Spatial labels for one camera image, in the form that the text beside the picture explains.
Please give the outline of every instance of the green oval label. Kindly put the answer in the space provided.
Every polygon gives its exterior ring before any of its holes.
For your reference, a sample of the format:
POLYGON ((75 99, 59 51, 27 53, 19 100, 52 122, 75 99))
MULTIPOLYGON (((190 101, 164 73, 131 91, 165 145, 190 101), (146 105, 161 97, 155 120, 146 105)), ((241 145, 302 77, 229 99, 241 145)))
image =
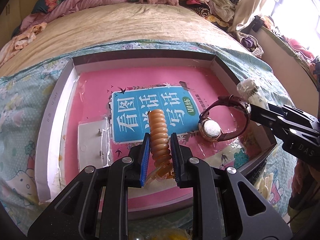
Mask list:
POLYGON ((186 106, 188 114, 189 115, 195 115, 196 114, 195 107, 194 107, 192 101, 190 100, 190 98, 183 97, 182 101, 184 102, 184 105, 186 106))

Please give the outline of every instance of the wristwatch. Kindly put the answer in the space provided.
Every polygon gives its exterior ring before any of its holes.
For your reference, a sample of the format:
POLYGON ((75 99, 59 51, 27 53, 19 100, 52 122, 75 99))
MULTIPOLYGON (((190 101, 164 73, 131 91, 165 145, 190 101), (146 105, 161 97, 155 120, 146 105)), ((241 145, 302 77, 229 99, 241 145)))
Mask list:
POLYGON ((199 131, 204 139, 210 142, 222 142, 234 139, 241 135, 248 127, 250 122, 251 106, 248 102, 234 95, 220 96, 211 106, 204 110, 199 116, 199 131), (215 106, 234 107, 242 112, 246 117, 246 123, 242 130, 223 133, 220 125, 209 118, 209 110, 215 106))

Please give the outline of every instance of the wire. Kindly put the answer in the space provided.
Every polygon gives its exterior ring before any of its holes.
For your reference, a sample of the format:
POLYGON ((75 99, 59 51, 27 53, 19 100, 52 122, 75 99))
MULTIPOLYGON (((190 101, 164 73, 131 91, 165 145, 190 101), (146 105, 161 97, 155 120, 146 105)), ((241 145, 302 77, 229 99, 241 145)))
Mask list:
MULTIPOLYGON (((313 193, 313 195, 312 195, 312 197, 310 198, 310 200, 312 200, 314 197, 315 197, 315 195, 318 193, 318 191, 320 190, 320 186, 317 188, 317 190, 313 193)), ((293 218, 291 218, 290 220, 289 220, 289 222, 287 223, 287 225, 289 225, 291 222, 292 222, 292 220, 294 220, 298 215, 300 215, 300 213, 303 211, 303 209, 304 209, 304 207, 305 207, 306 205, 303 205, 303 207, 301 208, 301 210, 297 213, 297 214, 295 214, 294 216, 293 216, 293 218)))

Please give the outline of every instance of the window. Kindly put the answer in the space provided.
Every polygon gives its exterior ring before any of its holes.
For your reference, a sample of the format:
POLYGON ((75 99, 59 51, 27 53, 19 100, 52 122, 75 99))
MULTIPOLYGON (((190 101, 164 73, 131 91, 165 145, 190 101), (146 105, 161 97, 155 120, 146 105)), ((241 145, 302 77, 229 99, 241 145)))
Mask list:
POLYGON ((282 35, 320 55, 320 13, 313 0, 275 0, 271 16, 282 35))

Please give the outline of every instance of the blue label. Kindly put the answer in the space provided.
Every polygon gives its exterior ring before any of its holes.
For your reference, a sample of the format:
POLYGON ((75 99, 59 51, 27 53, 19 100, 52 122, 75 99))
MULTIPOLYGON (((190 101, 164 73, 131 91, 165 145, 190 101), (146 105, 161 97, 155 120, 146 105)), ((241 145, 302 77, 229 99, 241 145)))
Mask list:
POLYGON ((148 111, 164 111, 168 134, 178 135, 198 130, 199 110, 189 91, 183 87, 155 87, 112 93, 112 134, 115 143, 143 141, 150 132, 148 111), (183 97, 188 97, 193 109, 187 109, 183 97))

